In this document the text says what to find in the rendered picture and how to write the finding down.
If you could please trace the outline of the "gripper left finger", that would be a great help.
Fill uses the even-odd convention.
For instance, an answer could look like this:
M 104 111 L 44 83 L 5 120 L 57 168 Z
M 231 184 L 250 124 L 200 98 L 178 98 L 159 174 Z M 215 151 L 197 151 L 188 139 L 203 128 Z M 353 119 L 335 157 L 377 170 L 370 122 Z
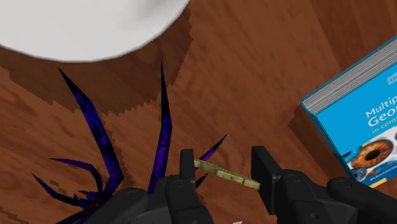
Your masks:
M 193 150 L 181 150 L 178 175 L 160 179 L 152 194 L 140 188 L 120 190 L 89 217 L 88 224 L 214 224 L 194 179 Z

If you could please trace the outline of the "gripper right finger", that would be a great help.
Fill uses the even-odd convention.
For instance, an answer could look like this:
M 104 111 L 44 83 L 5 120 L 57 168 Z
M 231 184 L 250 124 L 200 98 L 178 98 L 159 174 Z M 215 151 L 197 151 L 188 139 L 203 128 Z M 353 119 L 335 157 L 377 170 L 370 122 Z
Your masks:
M 346 177 L 326 186 L 281 169 L 264 146 L 253 146 L 251 176 L 277 224 L 397 224 L 397 199 Z

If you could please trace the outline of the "thin olive green strip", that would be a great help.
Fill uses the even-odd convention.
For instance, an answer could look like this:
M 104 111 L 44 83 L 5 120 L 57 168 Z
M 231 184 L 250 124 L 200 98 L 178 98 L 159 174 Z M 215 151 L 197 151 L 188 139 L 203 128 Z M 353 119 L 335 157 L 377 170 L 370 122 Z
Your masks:
M 203 169 L 206 172 L 209 172 L 211 174 L 215 174 L 217 177 L 229 180 L 229 181 L 234 181 L 236 183 L 242 184 L 244 186 L 254 188 L 256 190 L 260 189 L 260 183 L 255 181 L 252 178 L 243 176 L 241 174 L 237 174 L 232 171 L 228 171 L 222 167 L 219 167 L 215 164 L 212 164 L 210 162 L 206 162 L 200 159 L 195 158 L 194 159 L 194 166 L 198 167 L 199 169 Z

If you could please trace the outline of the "purple toy spider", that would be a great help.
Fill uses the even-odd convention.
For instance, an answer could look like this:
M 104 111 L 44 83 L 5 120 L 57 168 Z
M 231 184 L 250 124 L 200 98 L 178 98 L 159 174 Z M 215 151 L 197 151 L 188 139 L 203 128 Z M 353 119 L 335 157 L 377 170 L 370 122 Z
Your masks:
M 88 127 L 95 139 L 95 142 L 99 147 L 104 164 L 109 173 L 109 179 L 106 182 L 103 182 L 99 171 L 92 164 L 63 158 L 61 159 L 62 163 L 73 165 L 89 171 L 95 179 L 97 191 L 85 191 L 85 198 L 79 198 L 77 195 L 69 197 L 56 192 L 42 180 L 39 180 L 38 182 L 54 199 L 81 208 L 80 212 L 63 219 L 56 224 L 88 224 L 89 217 L 91 217 L 91 215 L 93 215 L 106 202 L 112 199 L 112 197 L 116 193 L 122 190 L 119 189 L 119 185 L 123 181 L 124 176 L 113 145 L 107 135 L 107 132 L 104 129 L 104 126 L 92 101 L 69 79 L 66 74 L 64 74 L 62 77 L 69 87 L 71 93 L 74 95 L 76 102 L 79 104 L 79 107 L 85 117 Z M 150 183 L 148 189 L 146 189 L 146 192 L 148 194 L 152 194 L 155 191 L 155 187 L 157 186 L 160 179 L 166 178 L 168 176 L 165 172 L 167 169 L 169 147 L 171 143 L 172 120 L 165 80 L 161 81 L 160 95 L 161 128 L 158 138 L 157 149 L 155 152 Z M 196 186 L 196 191 L 200 184 L 203 182 L 203 180 L 203 177 L 195 177 L 194 182 Z

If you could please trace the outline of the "blue book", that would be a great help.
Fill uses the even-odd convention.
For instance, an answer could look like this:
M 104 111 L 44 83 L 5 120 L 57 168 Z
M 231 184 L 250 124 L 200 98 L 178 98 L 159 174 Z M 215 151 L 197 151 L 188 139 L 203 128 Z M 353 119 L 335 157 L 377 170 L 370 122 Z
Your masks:
M 397 177 L 397 36 L 301 105 L 350 178 L 375 188 Z

